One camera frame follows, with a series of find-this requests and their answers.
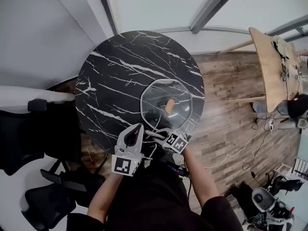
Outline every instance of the round black marble table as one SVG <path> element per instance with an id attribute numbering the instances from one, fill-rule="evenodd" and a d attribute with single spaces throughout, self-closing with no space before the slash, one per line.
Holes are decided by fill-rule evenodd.
<path id="1" fill-rule="evenodd" d="M 191 117 L 179 129 L 189 135 L 205 99 L 192 56 L 173 39 L 150 31 L 130 31 L 104 41 L 88 56 L 76 83 L 76 108 L 83 128 L 95 143 L 113 153 L 119 133 L 128 126 L 141 122 L 151 129 L 141 116 L 141 95 L 153 81 L 168 78 L 191 93 Z M 145 139 L 142 152 L 149 156 L 156 146 L 151 138 Z"/>

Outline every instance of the wooden floor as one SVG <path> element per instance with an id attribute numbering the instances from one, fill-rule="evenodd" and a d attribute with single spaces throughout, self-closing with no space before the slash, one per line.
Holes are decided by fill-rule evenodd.
<path id="1" fill-rule="evenodd" d="M 263 129 L 264 120 L 259 122 L 259 130 L 253 130 L 255 114 L 250 105 L 227 103 L 228 99 L 259 96 L 265 93 L 259 62 L 255 53 L 227 53 L 222 55 L 194 56 L 200 67 L 205 85 L 205 105 L 203 115 L 190 140 L 190 146 L 203 166 L 218 165 L 226 154 L 234 155 L 248 140 Z M 235 157 L 228 157 L 220 166 L 210 168 L 220 194 L 224 194 L 232 184 L 243 180 L 252 188 L 259 184 L 248 170 L 243 170 L 245 162 L 253 160 L 267 132 L 262 131 L 246 148 Z M 83 161 L 93 170 L 100 164 L 103 152 L 86 135 L 82 137 Z M 265 173 L 285 162 L 293 166 L 293 159 L 299 144 L 299 130 L 296 128 L 278 130 L 269 134 L 262 145 L 252 167 L 256 179 L 265 183 Z M 101 171 L 107 176 L 110 172 L 108 160 Z M 234 208 L 236 200 L 228 197 Z M 200 213 L 199 203 L 191 192 L 191 209 Z"/>

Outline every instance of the forearm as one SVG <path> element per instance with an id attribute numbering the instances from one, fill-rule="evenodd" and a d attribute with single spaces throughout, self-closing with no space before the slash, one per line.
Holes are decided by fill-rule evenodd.
<path id="1" fill-rule="evenodd" d="M 96 192 L 89 208 L 88 216 L 105 223 L 108 209 L 115 197 L 116 191 L 121 183 L 123 175 L 111 173 L 107 180 Z"/>
<path id="2" fill-rule="evenodd" d="M 208 169 L 201 165 L 189 146 L 182 154 L 190 174 L 193 190 L 200 206 L 203 207 L 208 199 L 219 196 L 216 185 Z"/>

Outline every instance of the black sleeve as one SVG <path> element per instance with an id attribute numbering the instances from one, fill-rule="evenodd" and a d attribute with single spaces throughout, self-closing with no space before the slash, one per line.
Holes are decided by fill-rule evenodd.
<path id="1" fill-rule="evenodd" d="M 201 217 L 210 223 L 215 231 L 243 231 L 242 225 L 225 197 L 218 196 L 206 201 Z"/>
<path id="2" fill-rule="evenodd" d="M 95 218 L 84 214 L 71 213 L 67 215 L 66 231 L 103 231 L 104 224 Z"/>

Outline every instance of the black pants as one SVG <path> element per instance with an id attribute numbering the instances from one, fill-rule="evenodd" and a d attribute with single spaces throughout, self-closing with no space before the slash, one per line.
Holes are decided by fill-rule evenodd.
<path id="1" fill-rule="evenodd" d="M 253 220 L 260 211 L 255 206 L 254 202 L 252 201 L 251 194 L 252 189 L 247 184 L 241 183 L 240 187 L 232 187 L 230 189 L 230 194 L 236 198 L 237 202 L 239 203 L 241 209 L 244 211 L 246 218 L 250 218 L 248 222 Z"/>

